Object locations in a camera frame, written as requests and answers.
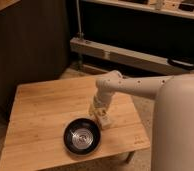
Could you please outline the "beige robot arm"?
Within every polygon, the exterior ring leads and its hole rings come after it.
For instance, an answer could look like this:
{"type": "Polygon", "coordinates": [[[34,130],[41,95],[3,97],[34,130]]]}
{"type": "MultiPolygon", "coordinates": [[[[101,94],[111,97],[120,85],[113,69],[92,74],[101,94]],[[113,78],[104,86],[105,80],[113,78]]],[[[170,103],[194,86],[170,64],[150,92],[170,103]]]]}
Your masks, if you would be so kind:
{"type": "Polygon", "coordinates": [[[96,88],[89,113],[102,126],[114,93],[153,99],[151,171],[194,171],[194,73],[124,78],[114,70],[96,88]]]}

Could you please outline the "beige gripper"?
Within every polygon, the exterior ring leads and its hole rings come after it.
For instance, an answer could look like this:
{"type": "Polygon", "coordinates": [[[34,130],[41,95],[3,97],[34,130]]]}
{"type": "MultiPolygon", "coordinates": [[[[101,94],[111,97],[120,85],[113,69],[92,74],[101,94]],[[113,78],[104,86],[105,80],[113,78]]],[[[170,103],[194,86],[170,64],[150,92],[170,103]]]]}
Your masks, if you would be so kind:
{"type": "Polygon", "coordinates": [[[110,105],[110,96],[108,94],[96,94],[93,98],[93,105],[89,107],[89,115],[94,115],[96,112],[96,108],[100,108],[98,111],[99,116],[105,116],[106,110],[110,105]]]}

